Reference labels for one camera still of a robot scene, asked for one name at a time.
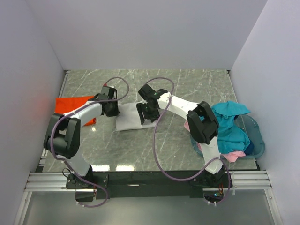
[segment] black base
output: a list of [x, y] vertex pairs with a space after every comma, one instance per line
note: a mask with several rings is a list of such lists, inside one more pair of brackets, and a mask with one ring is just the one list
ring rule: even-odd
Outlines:
[[[168, 174], [176, 178], [187, 178], [198, 171], [168, 171]], [[66, 189], [93, 189], [93, 186], [83, 186], [68, 176]], [[190, 196], [203, 198], [203, 188], [219, 188], [223, 183], [228, 186], [228, 177], [224, 168], [218, 175], [212, 175], [204, 171], [197, 178], [189, 181], [174, 181], [167, 178], [161, 172], [93, 172], [93, 181], [107, 189], [110, 198], [116, 197], [156, 197], [156, 196]], [[105, 193], [97, 190], [97, 199], [104, 199]]]

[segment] teal shirt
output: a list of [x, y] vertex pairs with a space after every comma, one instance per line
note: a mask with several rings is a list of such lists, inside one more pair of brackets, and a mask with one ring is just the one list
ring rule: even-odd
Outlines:
[[216, 104], [211, 109], [220, 124], [217, 138], [219, 152], [227, 154], [235, 150], [244, 151], [250, 144], [250, 140], [248, 135], [234, 123], [234, 118], [237, 115], [247, 114], [250, 110], [245, 105], [231, 101]]

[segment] robotic arm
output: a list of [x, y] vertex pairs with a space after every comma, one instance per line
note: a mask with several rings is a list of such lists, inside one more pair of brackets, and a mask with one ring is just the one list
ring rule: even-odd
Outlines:
[[[80, 146], [80, 128], [83, 127], [91, 119], [100, 115], [106, 115], [107, 117], [118, 116], [118, 102], [104, 102], [92, 104], [95, 101], [117, 99], [117, 90], [114, 87], [103, 86], [101, 93], [98, 93], [93, 98], [89, 99], [84, 105], [86, 106], [80, 112], [70, 116], [63, 120], [55, 131], [54, 136], [54, 151], [58, 158], [62, 158], [67, 161], [70, 166], [86, 180], [92, 179], [92, 168], [82, 155], [78, 152]], [[71, 112], [65, 114], [55, 113], [52, 115], [47, 133], [44, 139], [44, 148], [50, 150], [50, 137], [54, 124], [64, 115], [68, 115]]]
[[[158, 109], [167, 106], [171, 96], [170, 92], [164, 89], [154, 91], [148, 85], [144, 85], [138, 92], [147, 101], [146, 103], [139, 103], [136, 106], [141, 123], [143, 124], [145, 119], [149, 119], [152, 122], [157, 120], [159, 118]], [[117, 99], [117, 90], [113, 87], [103, 86], [101, 93], [89, 99], [85, 104], [85, 109], [64, 119], [55, 131], [53, 143], [56, 156], [67, 161], [74, 171], [86, 180], [93, 180], [93, 171], [91, 165], [78, 152], [80, 146], [80, 128], [89, 120], [99, 115], [105, 114], [108, 117], [118, 116], [120, 112], [117, 101], [95, 103], [95, 101], [110, 99]], [[172, 96], [172, 102], [168, 110], [187, 119], [191, 136], [201, 145], [205, 163], [208, 163], [215, 157], [220, 157], [217, 143], [219, 124], [206, 102], [198, 104]], [[52, 115], [44, 140], [45, 149], [50, 150], [51, 132], [54, 125], [63, 116], [57, 113]], [[219, 160], [215, 160], [206, 168], [206, 171], [210, 174], [216, 174], [221, 168], [222, 163]]]
[[[142, 124], [145, 119], [157, 120], [159, 117], [158, 109], [166, 108], [171, 96], [170, 92], [164, 89], [154, 91], [147, 84], [139, 90], [139, 94], [147, 101], [147, 103], [138, 103], [136, 106]], [[205, 164], [215, 157], [220, 158], [218, 149], [219, 123], [208, 103], [201, 102], [198, 104], [172, 96], [172, 102], [167, 110], [188, 121], [191, 136], [200, 143]], [[215, 174], [221, 168], [222, 162], [215, 160], [205, 170]]]

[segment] pink cloth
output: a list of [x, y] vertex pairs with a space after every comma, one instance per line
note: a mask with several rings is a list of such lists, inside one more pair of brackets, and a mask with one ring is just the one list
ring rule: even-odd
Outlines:
[[[189, 126], [187, 121], [185, 121], [184, 127], [189, 131]], [[197, 147], [200, 151], [202, 151], [199, 143], [197, 143]], [[221, 156], [224, 156], [227, 159], [227, 161], [230, 163], [234, 163], [238, 159], [238, 157], [242, 157], [245, 155], [246, 154], [243, 151], [232, 151], [229, 152], [228, 154], [221, 154]]]

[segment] gray towel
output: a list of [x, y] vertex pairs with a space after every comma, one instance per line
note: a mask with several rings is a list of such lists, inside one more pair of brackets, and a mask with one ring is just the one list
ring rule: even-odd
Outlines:
[[156, 124], [156, 121], [151, 123], [150, 120], [145, 120], [144, 124], [141, 125], [141, 120], [139, 113], [136, 109], [136, 104], [139, 102], [128, 103], [128, 104], [119, 104], [120, 114], [116, 119], [116, 130], [135, 130], [135, 129], [144, 129], [144, 128], [153, 128]]

